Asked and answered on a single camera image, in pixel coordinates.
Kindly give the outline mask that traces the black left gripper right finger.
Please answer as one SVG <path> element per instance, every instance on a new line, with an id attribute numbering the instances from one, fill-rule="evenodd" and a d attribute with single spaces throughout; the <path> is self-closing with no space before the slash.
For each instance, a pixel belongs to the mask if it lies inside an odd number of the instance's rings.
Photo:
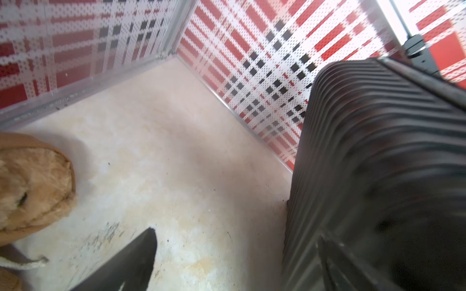
<path id="1" fill-rule="evenodd" d="M 317 241 L 322 278 L 327 291 L 399 291 L 400 287 L 378 270 L 357 258 L 333 234 L 321 234 Z"/>

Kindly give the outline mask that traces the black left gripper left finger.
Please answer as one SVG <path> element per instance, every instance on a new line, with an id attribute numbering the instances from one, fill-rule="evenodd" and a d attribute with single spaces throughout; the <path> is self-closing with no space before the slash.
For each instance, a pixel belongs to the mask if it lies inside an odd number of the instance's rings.
<path id="1" fill-rule="evenodd" d="M 148 228 L 74 291 L 145 291 L 154 270 L 157 253 L 155 229 Z"/>

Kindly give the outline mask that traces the black ribbed hard suitcase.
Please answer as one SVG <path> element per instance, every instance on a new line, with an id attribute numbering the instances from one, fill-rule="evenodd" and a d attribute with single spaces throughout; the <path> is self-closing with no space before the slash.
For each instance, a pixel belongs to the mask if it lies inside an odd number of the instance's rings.
<path id="1" fill-rule="evenodd" d="M 284 291 L 326 291 L 333 234 L 400 291 L 466 288 L 466 91 L 392 58 L 317 74 L 287 205 Z"/>

